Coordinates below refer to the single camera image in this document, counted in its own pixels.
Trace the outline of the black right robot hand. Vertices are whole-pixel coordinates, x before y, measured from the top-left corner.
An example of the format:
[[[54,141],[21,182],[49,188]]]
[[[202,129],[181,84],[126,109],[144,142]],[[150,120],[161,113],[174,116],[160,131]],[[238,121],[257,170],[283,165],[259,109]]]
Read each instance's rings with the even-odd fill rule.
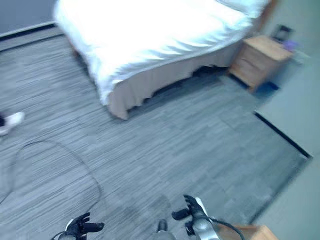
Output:
[[[174,220],[180,221],[180,220],[185,219],[189,216],[192,216],[193,218],[200,218],[200,217],[207,216],[204,209],[197,202],[195,197],[193,197],[191,195],[187,195],[187,194],[184,194],[183,197],[184,197],[184,200],[187,204],[187,208],[183,208],[178,211],[173,211],[171,213],[171,216]]]

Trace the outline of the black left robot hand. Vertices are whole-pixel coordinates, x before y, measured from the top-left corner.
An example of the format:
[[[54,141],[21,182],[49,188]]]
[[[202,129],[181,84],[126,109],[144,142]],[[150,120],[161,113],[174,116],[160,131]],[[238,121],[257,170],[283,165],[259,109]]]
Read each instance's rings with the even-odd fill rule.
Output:
[[[65,227],[65,231],[68,233],[73,233],[75,235],[85,235],[88,233],[97,233],[104,229],[105,224],[101,223],[93,223],[90,221],[90,212],[87,212],[83,215],[80,215],[74,219],[71,219],[67,226]]]

